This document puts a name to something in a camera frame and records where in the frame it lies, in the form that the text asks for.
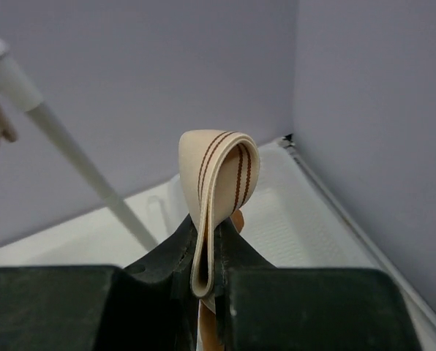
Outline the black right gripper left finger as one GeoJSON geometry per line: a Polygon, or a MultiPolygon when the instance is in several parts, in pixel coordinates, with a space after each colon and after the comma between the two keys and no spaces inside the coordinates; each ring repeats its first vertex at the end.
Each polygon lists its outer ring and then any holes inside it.
{"type": "Polygon", "coordinates": [[[0,350],[194,350],[196,240],[186,218],[126,268],[0,267],[0,350]]]}

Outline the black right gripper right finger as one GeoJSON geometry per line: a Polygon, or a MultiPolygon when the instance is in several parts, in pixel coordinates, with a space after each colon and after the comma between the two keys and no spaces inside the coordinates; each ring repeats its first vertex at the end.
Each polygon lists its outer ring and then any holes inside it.
{"type": "Polygon", "coordinates": [[[420,350],[394,280],[375,268],[277,268],[226,220],[214,232],[226,350],[420,350]]]}

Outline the brown underwear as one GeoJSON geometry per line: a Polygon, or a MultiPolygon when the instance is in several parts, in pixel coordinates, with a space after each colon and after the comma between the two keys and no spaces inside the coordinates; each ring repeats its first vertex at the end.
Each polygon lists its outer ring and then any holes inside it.
{"type": "Polygon", "coordinates": [[[198,129],[178,144],[181,188],[198,238],[190,287],[199,299],[198,335],[203,350],[223,350],[216,332],[214,230],[239,215],[258,182],[260,156],[242,132],[198,129]]]}

